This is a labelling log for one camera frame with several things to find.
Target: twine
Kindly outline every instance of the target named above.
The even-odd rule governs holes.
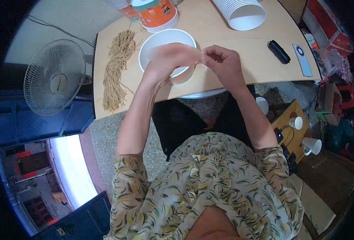
[[[104,99],[103,107],[106,111],[114,112],[124,106],[126,91],[125,87],[134,94],[128,87],[121,83],[121,72],[126,70],[126,61],[136,50],[136,42],[133,40],[134,31],[125,30],[117,34],[109,48],[109,62],[105,68],[104,75]]]

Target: electric fan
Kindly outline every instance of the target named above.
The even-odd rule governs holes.
[[[75,98],[85,80],[85,56],[74,41],[60,39],[32,59],[24,79],[24,97],[40,115],[59,113]]]

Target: floral blouse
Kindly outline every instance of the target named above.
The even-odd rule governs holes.
[[[132,156],[114,164],[111,239],[183,240],[207,206],[223,209],[242,239],[291,239],[303,205],[279,145],[253,152],[218,132],[192,136],[153,182]]]

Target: red sign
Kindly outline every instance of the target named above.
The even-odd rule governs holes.
[[[19,152],[16,153],[16,158],[26,157],[32,155],[31,151]]]
[[[17,162],[14,162],[14,168],[16,169],[17,174],[20,175],[20,168]]]
[[[37,176],[37,172],[36,171],[24,174],[21,177],[22,177],[22,179],[27,179],[27,178],[34,177],[34,176]]]
[[[59,220],[59,218],[55,218],[55,219],[53,219],[53,220],[50,220],[50,221],[48,222],[48,225],[50,226],[50,225],[54,224],[55,222],[57,222],[58,220]]]

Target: power cord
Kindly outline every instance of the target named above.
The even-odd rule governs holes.
[[[280,130],[281,130],[281,132],[285,129],[285,128],[288,128],[288,127],[290,127],[290,132],[289,132],[289,135],[290,135],[290,133],[293,131],[293,136],[292,136],[292,139],[289,141],[289,143],[287,144],[287,145],[285,145],[286,147],[288,147],[289,146],[289,144],[293,141],[293,139],[294,139],[294,129],[290,126],[290,125],[286,125],[286,126],[284,126],[284,127],[282,127]]]
[[[33,17],[33,16],[31,16],[31,15],[29,15],[27,18],[28,18],[30,21],[35,22],[35,23],[38,23],[38,24],[40,24],[40,25],[43,25],[43,26],[51,26],[51,27],[53,27],[53,28],[56,28],[56,29],[62,31],[63,33],[65,33],[65,34],[67,34],[67,35],[69,35],[69,36],[71,36],[71,37],[73,37],[73,38],[75,38],[75,39],[78,39],[78,40],[80,40],[80,41],[83,41],[83,42],[85,42],[86,44],[88,44],[89,46],[91,46],[91,47],[94,48],[94,45],[93,45],[91,42],[86,41],[85,39],[79,38],[79,37],[77,37],[77,36],[74,36],[73,34],[70,34],[69,32],[62,30],[60,27],[58,27],[58,26],[56,26],[56,25],[49,24],[49,23],[44,22],[43,20],[41,20],[41,19],[39,19],[39,18],[36,18],[36,17]]]

